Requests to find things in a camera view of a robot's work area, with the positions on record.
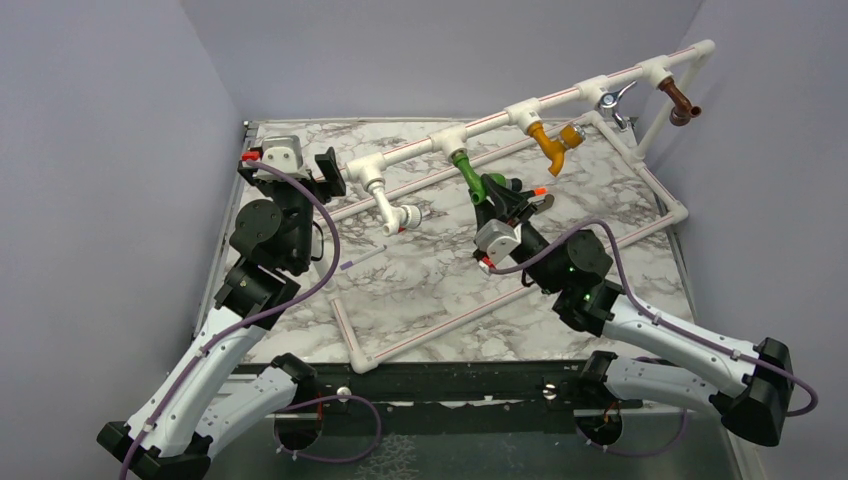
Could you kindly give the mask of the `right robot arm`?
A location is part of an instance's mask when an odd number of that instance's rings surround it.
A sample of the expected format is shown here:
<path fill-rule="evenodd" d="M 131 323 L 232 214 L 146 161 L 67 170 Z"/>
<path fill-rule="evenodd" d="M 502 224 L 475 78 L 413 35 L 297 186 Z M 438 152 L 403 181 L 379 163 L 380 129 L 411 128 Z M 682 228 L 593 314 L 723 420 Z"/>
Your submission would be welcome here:
<path fill-rule="evenodd" d="M 715 333 L 639 299 L 624 275 L 608 279 L 610 269 L 622 265 L 620 251 L 615 242 L 603 244 L 590 221 L 547 241 L 530 219 L 552 203 L 550 195 L 489 174 L 469 194 L 477 222 L 474 257 L 484 272 L 518 272 L 523 286 L 556 297 L 552 309 L 571 329 L 659 356 L 659 364 L 641 366 L 594 354 L 576 383 L 585 404 L 637 399 L 707 411 L 738 437 L 779 444 L 794 390 L 786 344 Z"/>

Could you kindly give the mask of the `green faucet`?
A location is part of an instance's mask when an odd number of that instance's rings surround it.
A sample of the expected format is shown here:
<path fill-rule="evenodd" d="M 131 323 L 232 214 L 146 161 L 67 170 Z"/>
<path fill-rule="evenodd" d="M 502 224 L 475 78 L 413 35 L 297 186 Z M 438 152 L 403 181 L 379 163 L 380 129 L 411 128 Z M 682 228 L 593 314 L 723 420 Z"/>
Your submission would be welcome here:
<path fill-rule="evenodd" d="M 511 186 L 510 181 L 502 174 L 478 174 L 471 165 L 470 158 L 465 150 L 454 152 L 451 155 L 451 162 L 464 178 L 473 205 L 480 205 L 488 198 L 491 185 L 505 188 Z"/>

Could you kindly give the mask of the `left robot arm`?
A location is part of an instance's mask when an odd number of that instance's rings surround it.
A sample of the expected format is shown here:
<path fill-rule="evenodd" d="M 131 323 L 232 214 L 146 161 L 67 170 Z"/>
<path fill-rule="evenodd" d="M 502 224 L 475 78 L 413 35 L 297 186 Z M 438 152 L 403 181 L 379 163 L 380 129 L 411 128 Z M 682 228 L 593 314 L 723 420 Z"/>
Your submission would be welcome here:
<path fill-rule="evenodd" d="M 200 479 L 248 427 L 315 398 L 314 370 L 293 354 L 276 357 L 228 398 L 218 392 L 287 310 L 333 283 L 341 239 L 327 206 L 346 195 L 346 182 L 333 149 L 308 167 L 285 138 L 245 151 L 238 172 L 260 196 L 234 217 L 229 245 L 238 257 L 209 318 L 151 398 L 98 434 L 120 462 L 121 478 Z"/>

